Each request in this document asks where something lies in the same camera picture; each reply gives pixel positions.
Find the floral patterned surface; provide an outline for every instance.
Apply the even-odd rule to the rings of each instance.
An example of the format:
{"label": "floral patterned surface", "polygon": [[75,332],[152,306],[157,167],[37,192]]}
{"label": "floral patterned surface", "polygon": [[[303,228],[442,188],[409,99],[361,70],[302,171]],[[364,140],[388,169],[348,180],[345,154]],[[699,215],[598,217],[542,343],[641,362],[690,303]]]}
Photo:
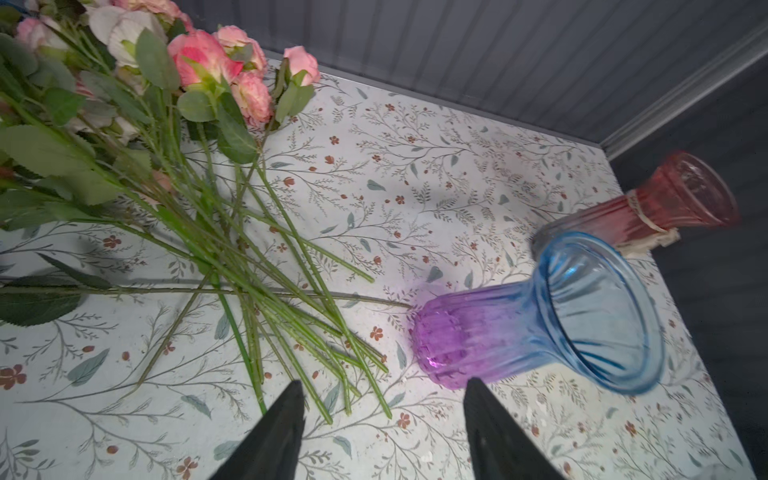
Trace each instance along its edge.
{"label": "floral patterned surface", "polygon": [[[305,112],[270,138],[266,162],[305,237],[376,278],[365,283],[319,258],[333,290],[414,306],[527,278],[537,227],[620,194],[595,148],[325,75]],[[289,258],[279,237],[260,238],[272,258]],[[2,275],[43,270],[35,253],[123,285],[197,284],[188,262],[84,224],[4,233]],[[693,478],[713,468],[723,478],[754,478],[654,262],[632,263],[664,325],[660,385],[623,397],[550,365],[492,390],[566,477]],[[303,285],[297,268],[281,267]],[[52,323],[0,326],[0,478],[210,476],[260,417],[215,298],[200,299],[148,381],[125,396],[186,301],[90,296]],[[295,345],[335,412],[333,425],[306,413],[296,477],[472,478],[463,394],[433,384],[415,364],[410,315],[355,300],[342,306],[390,368],[378,377],[393,418],[359,377],[363,396],[346,416],[336,380]],[[289,379],[270,353],[265,368],[269,405]]]}

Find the tabletop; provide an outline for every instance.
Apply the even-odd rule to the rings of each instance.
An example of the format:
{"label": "tabletop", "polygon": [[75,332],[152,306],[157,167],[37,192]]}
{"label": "tabletop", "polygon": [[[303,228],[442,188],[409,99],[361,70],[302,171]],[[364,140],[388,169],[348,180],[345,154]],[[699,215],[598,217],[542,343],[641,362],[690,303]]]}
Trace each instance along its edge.
{"label": "tabletop", "polygon": [[[265,158],[300,232],[376,278],[367,284],[319,258],[329,288],[416,308],[528,278],[528,238],[538,227],[621,194],[595,147],[326,74],[305,111],[270,137]],[[43,270],[35,254],[46,253],[115,284],[199,281],[193,265],[117,228],[51,223],[0,238],[4,278]],[[277,235],[259,240],[276,262],[290,258]],[[664,328],[667,365],[655,388],[619,396],[553,364],[492,391],[566,478],[705,470],[754,478],[655,263],[631,263]],[[301,283],[298,269],[280,266]],[[216,298],[201,296],[148,381],[124,397],[187,300],[89,296],[45,325],[1,325],[0,376],[9,378],[0,390],[0,479],[210,476],[260,417]],[[296,344],[333,411],[332,425],[313,406],[306,411],[296,478],[472,478],[463,392],[432,383],[415,363],[412,312],[355,299],[340,306],[384,355],[389,374],[377,377],[393,417],[360,376],[353,382],[363,395],[347,416],[335,377]],[[264,364],[270,405],[289,379],[268,351]]]}

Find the flower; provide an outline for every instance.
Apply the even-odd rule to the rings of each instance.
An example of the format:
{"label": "flower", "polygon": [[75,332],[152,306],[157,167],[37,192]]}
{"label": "flower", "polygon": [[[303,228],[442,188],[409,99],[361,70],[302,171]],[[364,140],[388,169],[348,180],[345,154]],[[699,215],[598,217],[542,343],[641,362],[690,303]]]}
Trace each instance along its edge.
{"label": "flower", "polygon": [[251,45],[253,51],[250,55],[250,60],[245,61],[243,70],[255,71],[263,78],[264,73],[266,72],[266,57],[264,56],[264,52],[259,46],[258,41],[253,40],[246,34],[246,32],[234,25],[219,28],[219,31],[214,33],[214,37],[219,41],[219,44],[224,47],[224,51],[227,55],[236,54],[242,51],[244,47]]}
{"label": "flower", "polygon": [[632,435],[632,437],[637,435],[637,430],[634,428],[634,423],[627,422],[627,424],[624,426],[624,429],[627,430],[629,434]]}
{"label": "flower", "polygon": [[5,390],[10,390],[13,388],[13,385],[19,384],[27,381],[27,374],[22,373],[22,369],[24,367],[20,364],[14,365],[13,368],[4,368],[0,370],[0,385],[2,385],[2,388]]}
{"label": "flower", "polygon": [[183,23],[187,31],[193,31],[190,16],[181,11],[178,5],[170,0],[113,0],[114,5],[126,10],[141,10],[157,14],[157,17],[170,28],[177,18]]}
{"label": "flower", "polygon": [[397,426],[403,430],[407,430],[408,425],[411,425],[411,416],[407,413],[401,413],[400,420],[397,421]]}
{"label": "flower", "polygon": [[68,46],[64,40],[61,40],[58,35],[51,31],[51,28],[60,30],[58,23],[56,23],[53,18],[45,16],[41,18],[42,20],[27,17],[19,23],[16,26],[16,39],[28,46],[31,50],[46,47],[55,50],[67,50]]}
{"label": "flower", "polygon": [[[202,71],[205,72],[204,76],[209,75],[217,82],[223,77],[227,83],[232,83],[232,80],[243,70],[242,61],[234,61],[227,57],[224,48],[219,45],[214,36],[202,30],[178,35],[168,44],[168,53],[176,64],[184,87],[201,83]],[[190,62],[196,63],[197,70]]]}
{"label": "flower", "polygon": [[383,330],[381,330],[379,327],[374,326],[373,331],[371,332],[371,338],[374,339],[376,342],[379,341],[380,338],[384,336],[384,333],[382,333]]}
{"label": "flower", "polygon": [[115,235],[110,235],[109,237],[103,239],[102,242],[107,248],[115,248],[117,245],[123,243],[123,240],[120,240]]}
{"label": "flower", "polygon": [[243,71],[232,83],[240,113],[251,127],[260,127],[272,117],[272,97],[262,81],[262,74],[255,70]]}
{"label": "flower", "polygon": [[184,464],[176,467],[176,473],[181,474],[181,478],[184,480],[189,480],[189,477],[192,476],[192,472],[190,472],[192,468],[197,468],[197,462],[192,462],[191,457],[186,457]]}
{"label": "flower", "polygon": [[96,8],[88,16],[88,26],[98,40],[107,45],[107,50],[118,67],[138,68],[136,63],[136,42],[145,28],[165,43],[165,31],[160,22],[149,12],[131,11],[114,5]]}
{"label": "flower", "polygon": [[290,69],[291,76],[300,73],[302,70],[306,71],[306,75],[301,81],[302,86],[320,81],[317,58],[306,53],[306,50],[301,45],[286,48],[285,52],[283,52],[283,57],[288,59],[288,68]]}

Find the vase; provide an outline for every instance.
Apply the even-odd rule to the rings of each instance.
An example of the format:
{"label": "vase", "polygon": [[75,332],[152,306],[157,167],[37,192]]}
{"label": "vase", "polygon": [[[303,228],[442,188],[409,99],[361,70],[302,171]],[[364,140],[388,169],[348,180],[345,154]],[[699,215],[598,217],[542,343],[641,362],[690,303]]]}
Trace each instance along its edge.
{"label": "vase", "polygon": [[[531,250],[538,259],[547,243],[568,231],[589,233],[622,252],[649,250],[677,240],[678,227],[725,227],[738,220],[723,179],[693,155],[675,152],[637,189],[544,225]],[[633,250],[635,244],[641,247]]]}
{"label": "vase", "polygon": [[433,382],[465,388],[561,362],[613,392],[652,388],[664,366],[653,301],[627,261],[586,233],[552,240],[529,280],[450,293],[415,318],[415,357]]}

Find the gray wall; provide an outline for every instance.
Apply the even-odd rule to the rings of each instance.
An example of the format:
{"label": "gray wall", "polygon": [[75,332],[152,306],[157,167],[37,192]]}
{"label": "gray wall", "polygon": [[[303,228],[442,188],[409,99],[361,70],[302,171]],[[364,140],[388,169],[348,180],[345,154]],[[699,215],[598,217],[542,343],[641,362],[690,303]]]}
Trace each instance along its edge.
{"label": "gray wall", "polygon": [[604,140],[768,16],[765,0],[181,0],[199,28]]}
{"label": "gray wall", "polygon": [[741,437],[768,478],[768,58],[622,154],[626,190],[672,150],[712,166],[736,196],[741,225],[684,230],[654,258]]}

